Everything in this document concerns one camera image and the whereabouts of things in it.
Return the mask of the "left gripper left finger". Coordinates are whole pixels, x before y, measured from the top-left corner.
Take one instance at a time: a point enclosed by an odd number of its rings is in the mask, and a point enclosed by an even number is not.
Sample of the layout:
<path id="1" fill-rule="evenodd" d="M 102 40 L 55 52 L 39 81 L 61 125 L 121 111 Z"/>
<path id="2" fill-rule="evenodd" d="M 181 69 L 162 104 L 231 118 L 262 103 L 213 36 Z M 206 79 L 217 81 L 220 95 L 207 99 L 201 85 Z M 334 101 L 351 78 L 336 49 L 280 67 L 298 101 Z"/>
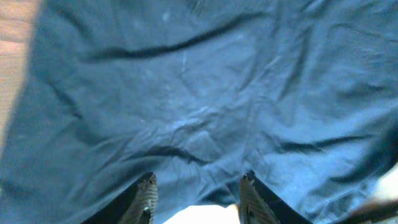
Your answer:
<path id="1" fill-rule="evenodd" d="M 148 172 L 82 224 L 154 224 L 158 202 L 157 177 Z"/>

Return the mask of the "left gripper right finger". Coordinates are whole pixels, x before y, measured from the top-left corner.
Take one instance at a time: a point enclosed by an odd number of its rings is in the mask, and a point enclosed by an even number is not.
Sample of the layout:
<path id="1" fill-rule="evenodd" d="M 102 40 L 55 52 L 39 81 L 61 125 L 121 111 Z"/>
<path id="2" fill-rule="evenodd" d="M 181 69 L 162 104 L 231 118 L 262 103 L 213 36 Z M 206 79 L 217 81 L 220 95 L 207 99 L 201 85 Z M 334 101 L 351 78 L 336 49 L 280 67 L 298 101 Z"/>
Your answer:
<path id="1" fill-rule="evenodd" d="M 303 223 L 303 216 L 263 184 L 253 170 L 241 177 L 239 198 L 239 219 L 243 224 Z"/>

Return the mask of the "navy blue shorts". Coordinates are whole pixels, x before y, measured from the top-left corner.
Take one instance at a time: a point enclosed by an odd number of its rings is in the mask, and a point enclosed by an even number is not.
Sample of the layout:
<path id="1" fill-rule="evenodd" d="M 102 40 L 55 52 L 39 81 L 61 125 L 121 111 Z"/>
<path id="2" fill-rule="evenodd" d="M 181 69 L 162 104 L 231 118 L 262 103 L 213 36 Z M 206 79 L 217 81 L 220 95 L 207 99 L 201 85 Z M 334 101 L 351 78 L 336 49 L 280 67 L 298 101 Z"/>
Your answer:
<path id="1" fill-rule="evenodd" d="M 162 223 L 251 169 L 331 223 L 396 159 L 396 1 L 44 1 L 1 222 L 81 223 L 153 172 Z"/>

